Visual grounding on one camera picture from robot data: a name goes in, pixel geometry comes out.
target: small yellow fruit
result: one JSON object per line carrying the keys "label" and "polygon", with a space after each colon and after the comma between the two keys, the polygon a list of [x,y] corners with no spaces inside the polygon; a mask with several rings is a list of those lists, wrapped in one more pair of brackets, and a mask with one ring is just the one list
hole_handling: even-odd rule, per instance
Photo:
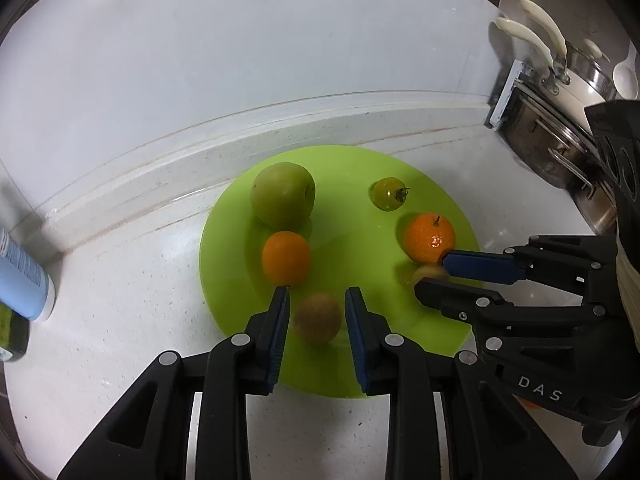
{"label": "small yellow fruit", "polygon": [[449,280],[449,273],[441,265],[423,265],[415,269],[414,274],[411,276],[411,284],[415,285],[423,278],[435,278],[436,280]]}
{"label": "small yellow fruit", "polygon": [[342,312],[338,302],[323,292],[300,303],[293,315],[293,330],[305,341],[326,344],[340,331]]}

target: white backsplash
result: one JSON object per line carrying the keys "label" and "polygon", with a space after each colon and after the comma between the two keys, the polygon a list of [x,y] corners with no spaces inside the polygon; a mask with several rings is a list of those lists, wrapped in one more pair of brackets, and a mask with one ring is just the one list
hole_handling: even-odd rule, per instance
{"label": "white backsplash", "polygon": [[0,228],[12,229],[30,211],[29,203],[0,160]]}
{"label": "white backsplash", "polygon": [[[322,96],[486,102],[504,61],[497,12],[487,0],[41,0],[0,47],[0,158],[44,218],[240,112]],[[130,156],[140,147],[153,158]]]}

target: blue bottle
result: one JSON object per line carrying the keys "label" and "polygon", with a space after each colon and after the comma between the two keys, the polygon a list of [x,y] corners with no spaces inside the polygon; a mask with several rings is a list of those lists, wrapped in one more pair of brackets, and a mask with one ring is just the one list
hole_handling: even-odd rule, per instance
{"label": "blue bottle", "polygon": [[21,316],[45,320],[56,289],[49,275],[0,228],[0,301]]}

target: orange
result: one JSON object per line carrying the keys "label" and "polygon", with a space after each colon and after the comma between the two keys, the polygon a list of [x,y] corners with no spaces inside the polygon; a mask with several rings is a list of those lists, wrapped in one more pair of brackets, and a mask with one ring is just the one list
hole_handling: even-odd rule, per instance
{"label": "orange", "polygon": [[273,285],[299,285],[311,266],[311,248],[291,231],[271,235],[262,248],[262,270]]}
{"label": "orange", "polygon": [[456,246],[456,232],[444,216],[423,213],[409,222],[402,245],[416,262],[439,264],[444,254]]}

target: pot handle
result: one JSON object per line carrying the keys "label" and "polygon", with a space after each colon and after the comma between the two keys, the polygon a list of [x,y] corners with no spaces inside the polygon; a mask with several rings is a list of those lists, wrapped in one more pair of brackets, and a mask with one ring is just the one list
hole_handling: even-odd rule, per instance
{"label": "pot handle", "polygon": [[590,191],[589,191],[589,194],[587,195],[587,200],[591,200],[596,190],[593,187],[593,184],[587,178],[587,176],[580,169],[578,169],[578,167],[574,163],[572,163],[571,161],[568,161],[564,156],[556,152],[556,150],[552,148],[547,148],[547,150],[555,160],[557,160],[565,168],[571,171],[571,173],[573,173],[576,177],[578,177],[584,183],[584,185],[589,188]]}
{"label": "pot handle", "polygon": [[571,149],[571,146],[569,146],[564,140],[562,140],[558,134],[556,134],[553,130],[551,130],[548,126],[546,126],[546,124],[543,123],[540,119],[536,119],[536,124],[540,126],[540,128],[542,128],[543,130],[545,130],[550,136],[552,136],[560,144],[562,144],[566,150]]}
{"label": "pot handle", "polygon": [[531,0],[519,0],[519,3],[520,7],[533,18],[533,21],[539,23],[546,30],[558,54],[566,58],[566,41],[553,18],[548,15],[545,9]]}
{"label": "pot handle", "polygon": [[583,41],[584,41],[584,44],[587,46],[587,50],[589,51],[589,54],[591,54],[591,57],[593,57],[594,60],[597,61],[601,57],[603,57],[604,59],[606,59],[611,63],[609,56],[607,56],[607,54],[601,51],[600,47],[597,46],[595,43],[593,43],[593,41],[591,41],[589,38],[584,38]]}
{"label": "pot handle", "polygon": [[524,41],[529,41],[536,50],[542,56],[542,59],[545,60],[545,63],[550,69],[553,69],[554,58],[551,56],[551,50],[549,47],[545,45],[545,43],[540,40],[539,35],[537,35],[533,30],[528,27],[525,27],[523,24],[514,22],[513,20],[509,20],[507,18],[494,18],[495,25],[506,32],[507,34],[511,34],[514,38],[520,38]]}

